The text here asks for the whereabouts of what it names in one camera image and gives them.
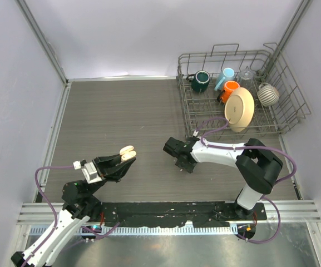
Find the dish rack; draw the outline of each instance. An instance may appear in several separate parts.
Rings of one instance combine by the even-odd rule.
[[[211,137],[218,140],[228,136],[233,140],[244,136],[284,134],[297,125],[301,119],[311,114],[302,91],[276,43],[265,43],[260,50],[239,50],[239,44],[215,44],[211,52],[185,53],[179,57],[177,83],[180,90],[182,111],[184,115],[186,136],[192,136],[195,129],[204,121],[213,117],[224,117],[224,104],[218,103],[220,90],[214,91],[215,81],[221,71],[230,67],[237,77],[245,69],[254,73],[253,88],[267,82],[280,93],[278,103],[264,107],[255,99],[255,110],[250,125],[241,132],[233,132],[229,127]],[[186,80],[190,74],[199,70],[207,71],[211,76],[208,89],[196,93],[191,83]],[[207,123],[204,131],[214,130],[224,124],[223,121]]]

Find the light blue cup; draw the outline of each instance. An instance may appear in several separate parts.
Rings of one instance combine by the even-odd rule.
[[[225,82],[234,80],[234,70],[231,68],[225,68],[216,80],[215,91],[223,88]]]

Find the cream plate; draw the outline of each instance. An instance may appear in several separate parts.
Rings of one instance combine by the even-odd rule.
[[[225,106],[225,117],[232,131],[240,132],[251,122],[254,114],[254,100],[251,93],[240,87],[231,94]]]

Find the floor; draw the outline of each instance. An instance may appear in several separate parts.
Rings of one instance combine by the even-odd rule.
[[[258,224],[255,240],[274,234],[276,224]],[[39,236],[30,236],[28,246]],[[81,237],[75,236],[68,248]],[[53,267],[319,267],[305,223],[282,224],[271,242],[246,243],[234,235],[120,236],[78,244],[59,254]]]
[[[235,200],[245,184],[237,169],[202,163],[192,174],[180,172],[162,150],[170,136],[185,137],[176,80],[73,82],[52,165],[90,161],[133,145],[136,162],[120,183],[95,193],[101,201]],[[280,148],[277,137],[260,140]],[[51,171],[45,192],[61,202],[63,185],[82,178],[81,171]],[[292,182],[277,185],[270,198],[297,199]]]

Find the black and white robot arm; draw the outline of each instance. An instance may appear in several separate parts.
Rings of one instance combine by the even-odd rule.
[[[14,265],[16,267],[52,266],[64,246],[80,227],[90,220],[95,221],[102,213],[102,203],[93,196],[93,193],[108,181],[119,182],[135,160],[136,151],[134,147],[128,146],[117,155],[97,157],[92,162],[85,160],[74,162],[75,169],[81,169],[85,179],[65,184],[62,190],[62,199],[65,203],[58,214],[57,223],[55,224],[54,221],[24,252],[13,254],[11,259]]]
[[[185,142],[171,137],[163,150],[177,158],[176,166],[189,173],[193,172],[198,162],[224,164],[239,169],[246,185],[236,199],[235,212],[242,219],[248,217],[253,213],[253,207],[258,200],[264,194],[271,193],[282,170],[282,161],[267,150],[236,150],[236,147],[264,146],[257,139],[250,139],[247,143],[240,144],[214,142],[206,144],[203,145],[197,137],[190,137]],[[233,149],[212,148],[209,144]]]

